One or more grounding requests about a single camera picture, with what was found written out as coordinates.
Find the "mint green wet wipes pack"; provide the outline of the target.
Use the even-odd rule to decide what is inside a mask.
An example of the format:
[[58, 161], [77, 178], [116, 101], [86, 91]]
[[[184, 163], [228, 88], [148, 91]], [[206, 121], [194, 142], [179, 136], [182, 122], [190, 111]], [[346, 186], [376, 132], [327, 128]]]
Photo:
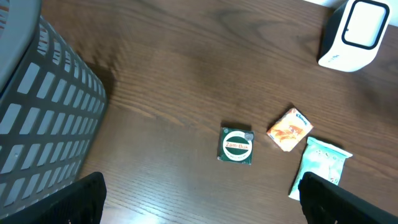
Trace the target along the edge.
[[299, 183], [306, 172], [313, 172], [329, 182], [338, 185], [345, 160], [352, 156], [352, 153], [339, 147], [314, 137], [308, 137], [307, 146], [303, 152], [300, 167], [289, 197], [294, 200], [300, 200]]

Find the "orange Kleenex tissue pack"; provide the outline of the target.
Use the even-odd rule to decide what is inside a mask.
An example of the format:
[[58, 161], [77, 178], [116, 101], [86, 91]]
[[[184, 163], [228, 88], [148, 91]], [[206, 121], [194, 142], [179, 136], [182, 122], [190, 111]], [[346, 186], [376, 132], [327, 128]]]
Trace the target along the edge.
[[267, 135], [285, 152], [290, 152], [313, 125], [296, 108], [291, 108], [268, 131]]

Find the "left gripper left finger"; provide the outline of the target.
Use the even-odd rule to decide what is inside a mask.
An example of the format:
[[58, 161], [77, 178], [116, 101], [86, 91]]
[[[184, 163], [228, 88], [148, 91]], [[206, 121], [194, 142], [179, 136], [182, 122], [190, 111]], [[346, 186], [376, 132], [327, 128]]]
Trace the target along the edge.
[[3, 218], [2, 224], [95, 223], [106, 199], [103, 174], [93, 172], [43, 200]]

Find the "green Zam-Buk box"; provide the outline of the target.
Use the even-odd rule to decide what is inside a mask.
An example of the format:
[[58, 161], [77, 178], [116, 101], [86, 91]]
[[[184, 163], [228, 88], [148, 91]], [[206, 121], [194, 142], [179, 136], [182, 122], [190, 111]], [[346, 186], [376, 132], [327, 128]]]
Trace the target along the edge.
[[254, 132], [222, 127], [217, 159], [238, 164], [252, 164]]

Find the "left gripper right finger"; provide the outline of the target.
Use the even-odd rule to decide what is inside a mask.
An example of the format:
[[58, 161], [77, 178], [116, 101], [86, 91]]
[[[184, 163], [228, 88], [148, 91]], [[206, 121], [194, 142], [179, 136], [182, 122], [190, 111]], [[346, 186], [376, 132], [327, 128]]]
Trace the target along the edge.
[[306, 172], [299, 182], [300, 204], [308, 224], [397, 224], [397, 217]]

